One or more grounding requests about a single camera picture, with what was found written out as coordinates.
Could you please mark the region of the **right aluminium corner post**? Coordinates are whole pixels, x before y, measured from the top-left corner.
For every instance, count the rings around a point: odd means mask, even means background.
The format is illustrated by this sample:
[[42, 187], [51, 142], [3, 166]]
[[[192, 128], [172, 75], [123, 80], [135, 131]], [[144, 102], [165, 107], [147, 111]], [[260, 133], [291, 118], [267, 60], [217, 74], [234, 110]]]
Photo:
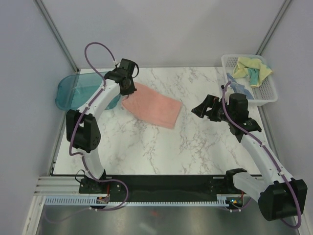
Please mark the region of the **right aluminium corner post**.
[[286, 12], [290, 8], [293, 0], [284, 0], [283, 4], [281, 5], [279, 11], [277, 12], [273, 22], [271, 23], [269, 29], [267, 30], [265, 37], [263, 38], [259, 48], [256, 51], [256, 55], [262, 55], [265, 49], [267, 48], [269, 42], [271, 41], [275, 31], [277, 30], [279, 24], [281, 23], [282, 19], [284, 18]]

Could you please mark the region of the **pink towel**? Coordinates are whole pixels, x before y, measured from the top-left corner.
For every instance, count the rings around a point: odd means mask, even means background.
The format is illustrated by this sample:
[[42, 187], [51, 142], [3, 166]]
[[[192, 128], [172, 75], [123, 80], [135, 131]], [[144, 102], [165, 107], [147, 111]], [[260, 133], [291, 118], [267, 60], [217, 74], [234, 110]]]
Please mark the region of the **pink towel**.
[[174, 129], [182, 102], [140, 83], [135, 86], [137, 90], [122, 100], [122, 106], [142, 121]]

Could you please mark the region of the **aluminium corner post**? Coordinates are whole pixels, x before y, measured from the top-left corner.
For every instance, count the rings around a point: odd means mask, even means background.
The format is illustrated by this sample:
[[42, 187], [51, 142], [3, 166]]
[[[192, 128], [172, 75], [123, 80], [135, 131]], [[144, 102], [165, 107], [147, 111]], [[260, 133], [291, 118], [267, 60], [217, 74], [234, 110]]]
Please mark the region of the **aluminium corner post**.
[[281, 23], [282, 19], [284, 18], [286, 12], [290, 8], [293, 0], [284, 0], [283, 4], [281, 5], [279, 11], [277, 12], [273, 22], [271, 23], [269, 29], [267, 30], [265, 37], [263, 38], [259, 48], [256, 51], [256, 55], [262, 55], [265, 49], [267, 48], [269, 42], [271, 41], [275, 31], [277, 30], [279, 24]]
[[70, 67], [74, 71], [74, 73], [78, 73], [80, 70], [78, 66], [76, 65], [73, 57], [71, 56], [68, 47], [66, 46], [59, 30], [57, 29], [47, 7], [45, 6], [44, 2], [42, 0], [34, 0], [34, 3], [36, 4], [37, 8], [39, 9], [40, 13], [42, 14], [44, 21], [46, 22], [49, 30], [51, 31], [54, 39], [56, 40], [58, 46], [60, 47], [63, 55], [65, 56], [67, 62], [69, 63]]

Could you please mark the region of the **aluminium extrusion rail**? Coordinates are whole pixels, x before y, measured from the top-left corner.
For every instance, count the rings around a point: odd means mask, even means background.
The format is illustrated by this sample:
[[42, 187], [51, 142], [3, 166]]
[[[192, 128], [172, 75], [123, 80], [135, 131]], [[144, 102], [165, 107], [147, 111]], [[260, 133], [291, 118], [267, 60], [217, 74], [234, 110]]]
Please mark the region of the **aluminium extrusion rail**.
[[[286, 194], [289, 193], [291, 189], [294, 193], [299, 193], [302, 187], [304, 187], [302, 182], [295, 180], [294, 178], [290, 179], [287, 183], [280, 183], [278, 180], [274, 180], [272, 183], [267, 183], [264, 179], [257, 176], [251, 176], [243, 171], [238, 173], [229, 171], [226, 173], [225, 177], [230, 188], [238, 189], [248, 195], [256, 193], [260, 196], [263, 191], [267, 193], [281, 192], [282, 194]], [[81, 179], [71, 177], [42, 177], [38, 180], [35, 192], [46, 194], [78, 194], [80, 183]], [[126, 184], [122, 183], [122, 185], [126, 189], [126, 194], [129, 194]]]

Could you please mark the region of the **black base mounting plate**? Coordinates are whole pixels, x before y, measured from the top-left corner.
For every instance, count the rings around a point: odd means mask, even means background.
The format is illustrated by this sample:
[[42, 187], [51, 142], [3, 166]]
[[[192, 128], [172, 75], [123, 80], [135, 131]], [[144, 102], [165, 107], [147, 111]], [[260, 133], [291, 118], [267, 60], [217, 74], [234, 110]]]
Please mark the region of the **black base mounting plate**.
[[127, 202], [182, 202], [209, 201], [218, 194], [241, 194], [230, 188], [224, 175], [107, 175], [99, 183], [88, 177], [81, 180], [80, 194], [109, 193], [114, 202], [126, 197], [125, 183], [129, 190]]

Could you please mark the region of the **white perforated plastic basket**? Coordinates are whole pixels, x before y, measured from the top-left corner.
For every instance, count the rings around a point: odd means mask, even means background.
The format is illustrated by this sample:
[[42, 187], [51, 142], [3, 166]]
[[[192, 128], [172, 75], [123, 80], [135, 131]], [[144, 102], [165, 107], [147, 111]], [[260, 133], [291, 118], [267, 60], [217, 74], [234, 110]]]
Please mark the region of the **white perforated plastic basket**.
[[[222, 61], [222, 68], [224, 72], [224, 84], [228, 82], [227, 79], [227, 73], [230, 73], [230, 75], [233, 75], [233, 70], [237, 64], [237, 60], [239, 57], [248, 57], [248, 58], [258, 58], [261, 59], [264, 64], [267, 64], [267, 61], [259, 55], [253, 55], [253, 54], [225, 54], [221, 57]], [[267, 77], [260, 87], [251, 87], [249, 82], [249, 77], [246, 78], [239, 78], [235, 79], [237, 83], [242, 84], [245, 86], [247, 90], [251, 92], [254, 99], [248, 99], [249, 103], [262, 106], [264, 104], [270, 103], [270, 102], [276, 102], [278, 99], [278, 94], [276, 91], [276, 87], [274, 85], [273, 77], [270, 75]]]

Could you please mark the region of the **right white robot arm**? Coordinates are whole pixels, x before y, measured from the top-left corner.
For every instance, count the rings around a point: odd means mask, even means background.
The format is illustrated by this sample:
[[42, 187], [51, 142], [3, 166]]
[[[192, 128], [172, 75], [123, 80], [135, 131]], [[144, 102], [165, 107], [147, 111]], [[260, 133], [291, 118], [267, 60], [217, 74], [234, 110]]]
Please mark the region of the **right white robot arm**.
[[227, 192], [245, 192], [258, 203], [267, 221], [291, 216], [301, 218], [308, 187], [304, 180], [295, 179], [279, 162], [264, 140], [258, 122], [249, 117], [248, 100], [244, 94], [231, 94], [228, 102], [207, 95], [192, 113], [210, 121], [227, 122], [230, 132], [250, 154], [262, 175], [263, 182], [259, 182], [242, 168], [228, 170], [228, 178], [223, 182]]

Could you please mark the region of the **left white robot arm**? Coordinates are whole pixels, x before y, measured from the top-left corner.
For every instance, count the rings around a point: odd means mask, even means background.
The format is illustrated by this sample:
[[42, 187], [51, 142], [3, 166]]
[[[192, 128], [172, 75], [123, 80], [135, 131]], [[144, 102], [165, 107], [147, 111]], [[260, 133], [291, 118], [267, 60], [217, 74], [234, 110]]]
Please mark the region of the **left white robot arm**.
[[84, 172], [91, 178], [90, 187], [96, 193], [106, 190], [105, 170], [100, 162], [98, 146], [101, 133], [98, 119], [117, 96], [126, 96], [136, 91], [133, 75], [139, 70], [136, 62], [122, 59], [113, 70], [101, 77], [101, 85], [91, 98], [77, 110], [68, 110], [66, 114], [66, 135], [69, 141], [70, 156], [82, 157]]

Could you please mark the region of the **blue cloth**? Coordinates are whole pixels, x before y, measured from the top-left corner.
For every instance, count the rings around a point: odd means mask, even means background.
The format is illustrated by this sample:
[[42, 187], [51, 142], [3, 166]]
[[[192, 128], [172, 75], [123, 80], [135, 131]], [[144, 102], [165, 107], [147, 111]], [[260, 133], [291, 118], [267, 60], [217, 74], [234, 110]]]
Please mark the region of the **blue cloth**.
[[247, 90], [244, 85], [237, 83], [236, 80], [230, 75], [230, 73], [227, 73], [226, 75], [228, 81], [231, 81], [229, 86], [233, 89], [234, 93], [244, 94], [246, 95], [247, 99], [254, 99], [251, 92]]

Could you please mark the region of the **yellow cloth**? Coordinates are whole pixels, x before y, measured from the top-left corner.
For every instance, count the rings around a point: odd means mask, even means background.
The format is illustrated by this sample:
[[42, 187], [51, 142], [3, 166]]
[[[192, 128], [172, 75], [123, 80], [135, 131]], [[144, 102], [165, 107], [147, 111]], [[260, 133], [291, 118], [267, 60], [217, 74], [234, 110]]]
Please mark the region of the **yellow cloth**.
[[233, 70], [232, 77], [235, 79], [249, 77], [247, 71], [248, 68], [260, 70], [260, 86], [262, 85], [262, 82], [273, 73], [273, 71], [266, 64], [264, 64], [261, 59], [239, 57], [237, 60], [237, 64]]

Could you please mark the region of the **teal transparent plastic bin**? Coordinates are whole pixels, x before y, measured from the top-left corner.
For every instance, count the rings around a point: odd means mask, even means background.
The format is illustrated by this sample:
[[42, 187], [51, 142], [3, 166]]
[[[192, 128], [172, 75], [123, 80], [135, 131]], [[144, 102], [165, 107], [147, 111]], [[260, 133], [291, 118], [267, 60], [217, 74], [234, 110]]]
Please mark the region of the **teal transparent plastic bin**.
[[99, 117], [120, 95], [119, 83], [104, 79], [105, 72], [76, 74], [64, 78], [58, 85], [56, 106], [68, 114], [91, 114]]

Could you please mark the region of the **left aluminium corner post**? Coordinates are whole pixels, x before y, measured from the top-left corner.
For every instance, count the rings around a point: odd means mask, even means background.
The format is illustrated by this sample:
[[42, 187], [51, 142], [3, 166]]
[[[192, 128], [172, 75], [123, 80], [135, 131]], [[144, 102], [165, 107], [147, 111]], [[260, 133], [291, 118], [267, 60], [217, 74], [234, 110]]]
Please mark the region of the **left aluminium corner post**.
[[54, 39], [56, 40], [58, 46], [60, 47], [63, 55], [65, 56], [67, 62], [69, 63], [70, 67], [74, 71], [74, 73], [78, 73], [80, 70], [78, 66], [76, 65], [73, 57], [71, 56], [68, 47], [66, 46], [59, 30], [57, 29], [47, 7], [45, 6], [44, 2], [42, 0], [34, 0], [34, 3], [36, 4], [37, 8], [39, 9], [40, 13], [42, 14], [44, 21], [46, 22], [49, 30], [51, 31]]

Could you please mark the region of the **teal cloth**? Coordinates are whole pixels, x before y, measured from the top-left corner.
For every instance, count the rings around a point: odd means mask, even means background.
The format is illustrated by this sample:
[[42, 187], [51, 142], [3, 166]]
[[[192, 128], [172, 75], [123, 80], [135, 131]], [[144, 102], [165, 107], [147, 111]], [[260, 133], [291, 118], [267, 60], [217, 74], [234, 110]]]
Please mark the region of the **teal cloth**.
[[260, 86], [260, 79], [259, 79], [260, 70], [248, 68], [247, 71], [248, 71], [248, 74], [250, 77], [250, 79], [249, 79], [250, 85], [252, 87], [259, 87]]

